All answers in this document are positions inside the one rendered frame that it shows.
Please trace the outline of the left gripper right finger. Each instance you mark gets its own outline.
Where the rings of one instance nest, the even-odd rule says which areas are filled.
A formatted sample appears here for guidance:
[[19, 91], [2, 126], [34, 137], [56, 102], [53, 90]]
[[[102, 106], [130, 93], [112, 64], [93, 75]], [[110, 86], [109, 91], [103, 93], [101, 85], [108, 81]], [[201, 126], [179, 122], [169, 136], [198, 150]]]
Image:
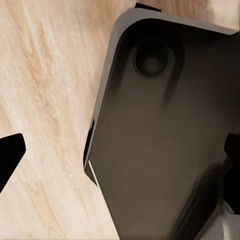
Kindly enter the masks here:
[[240, 135], [229, 133], [227, 135], [224, 151], [240, 173]]

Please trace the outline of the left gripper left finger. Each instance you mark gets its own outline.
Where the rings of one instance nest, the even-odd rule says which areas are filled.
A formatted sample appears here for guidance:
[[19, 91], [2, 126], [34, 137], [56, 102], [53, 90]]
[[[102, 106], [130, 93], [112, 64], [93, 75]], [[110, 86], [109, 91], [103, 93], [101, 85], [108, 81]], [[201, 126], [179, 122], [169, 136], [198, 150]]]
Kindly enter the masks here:
[[26, 152], [21, 133], [0, 138], [0, 193]]

